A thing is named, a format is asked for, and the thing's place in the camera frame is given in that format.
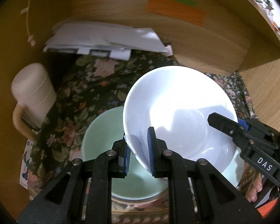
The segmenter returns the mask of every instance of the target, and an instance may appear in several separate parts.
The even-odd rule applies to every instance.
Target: floral tablecloth
[[[79,57],[64,77],[57,101],[47,114],[27,161],[31,196],[36,196],[52,177],[80,156],[84,133],[98,115],[123,105],[130,88],[142,75],[171,65],[179,64],[162,54],[144,51],[133,51],[129,61]],[[257,118],[238,72],[230,77],[206,75],[223,88],[238,117]],[[248,182],[247,178],[241,187]],[[113,200],[112,218],[114,223],[168,223],[168,196],[148,203]]]

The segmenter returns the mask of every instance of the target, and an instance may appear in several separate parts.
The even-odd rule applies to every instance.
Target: mug handle
[[[15,128],[26,138],[35,141],[36,134],[23,122],[22,115],[25,107],[17,103],[13,111],[13,124]]]

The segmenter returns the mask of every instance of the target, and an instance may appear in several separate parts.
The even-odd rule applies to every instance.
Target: stack of papers
[[[77,54],[91,54],[92,50],[101,56],[129,60],[131,49],[168,53],[158,35],[151,28],[134,29],[129,26],[98,22],[66,23],[54,31],[55,35],[46,42],[48,49],[77,51]]]

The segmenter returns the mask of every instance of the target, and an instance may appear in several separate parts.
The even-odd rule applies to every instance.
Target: metal bolt
[[[208,161],[207,161],[206,159],[204,159],[204,158],[198,159],[198,162],[199,162],[200,165],[206,165],[206,164],[208,164]]]
[[[109,150],[109,151],[107,151],[107,155],[108,156],[114,156],[116,154],[116,151],[114,151],[114,150]]]
[[[171,150],[165,150],[163,151],[165,156],[171,156],[172,155],[172,151]]]
[[[72,164],[74,165],[74,166],[77,166],[77,165],[79,165],[81,163],[81,159],[79,159],[79,158],[75,158],[74,160],[72,160]]]

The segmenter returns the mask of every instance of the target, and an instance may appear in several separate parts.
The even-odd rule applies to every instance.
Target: orange object
[[[146,11],[185,20],[198,26],[203,24],[205,18],[205,12],[201,9],[174,0],[148,0]]]
[[[266,205],[258,208],[257,210],[259,211],[259,213],[262,215],[262,217],[266,217],[267,214],[269,214],[269,212],[272,210],[272,208],[275,206],[276,202],[277,202],[278,198],[270,201],[269,203],[267,203]]]

